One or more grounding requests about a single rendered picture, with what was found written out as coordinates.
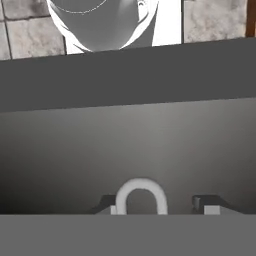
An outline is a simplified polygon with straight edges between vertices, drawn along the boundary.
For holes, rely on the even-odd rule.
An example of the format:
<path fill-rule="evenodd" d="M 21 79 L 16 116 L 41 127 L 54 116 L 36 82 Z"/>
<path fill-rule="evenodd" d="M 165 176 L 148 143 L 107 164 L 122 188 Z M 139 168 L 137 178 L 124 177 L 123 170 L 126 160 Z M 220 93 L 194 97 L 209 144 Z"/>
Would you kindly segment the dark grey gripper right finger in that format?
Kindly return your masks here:
<path fill-rule="evenodd" d="M 194 195 L 192 213 L 201 215 L 243 214 L 239 208 L 229 204 L 218 195 Z"/>

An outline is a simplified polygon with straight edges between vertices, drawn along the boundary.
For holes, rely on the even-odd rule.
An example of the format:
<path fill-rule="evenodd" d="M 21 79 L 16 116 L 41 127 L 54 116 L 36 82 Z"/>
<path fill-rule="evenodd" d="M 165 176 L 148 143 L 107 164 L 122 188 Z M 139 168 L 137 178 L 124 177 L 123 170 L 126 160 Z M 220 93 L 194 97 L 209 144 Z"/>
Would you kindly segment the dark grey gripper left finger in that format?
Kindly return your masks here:
<path fill-rule="evenodd" d="M 89 210 L 90 214 L 102 214 L 102 215 L 115 215 L 116 206 L 115 206 L 116 196 L 115 195 L 103 195 L 100 199 L 100 202 Z"/>

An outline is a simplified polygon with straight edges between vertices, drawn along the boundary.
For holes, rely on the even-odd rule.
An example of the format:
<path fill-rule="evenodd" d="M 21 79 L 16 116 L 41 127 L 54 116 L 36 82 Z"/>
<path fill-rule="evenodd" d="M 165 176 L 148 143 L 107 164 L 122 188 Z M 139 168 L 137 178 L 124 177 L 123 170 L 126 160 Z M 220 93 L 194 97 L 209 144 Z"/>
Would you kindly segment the white and grey round object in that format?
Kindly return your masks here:
<path fill-rule="evenodd" d="M 182 41 L 181 0 L 46 0 L 69 54 Z"/>

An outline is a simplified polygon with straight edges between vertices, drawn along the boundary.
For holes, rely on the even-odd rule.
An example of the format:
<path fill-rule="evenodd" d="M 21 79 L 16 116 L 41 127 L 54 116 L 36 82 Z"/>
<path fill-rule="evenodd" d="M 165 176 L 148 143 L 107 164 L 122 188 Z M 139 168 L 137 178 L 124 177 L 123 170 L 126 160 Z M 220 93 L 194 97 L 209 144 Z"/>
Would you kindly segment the brown wooden cupboard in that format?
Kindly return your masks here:
<path fill-rule="evenodd" d="M 256 35 L 256 0 L 248 0 L 245 36 L 254 37 L 255 35 Z"/>

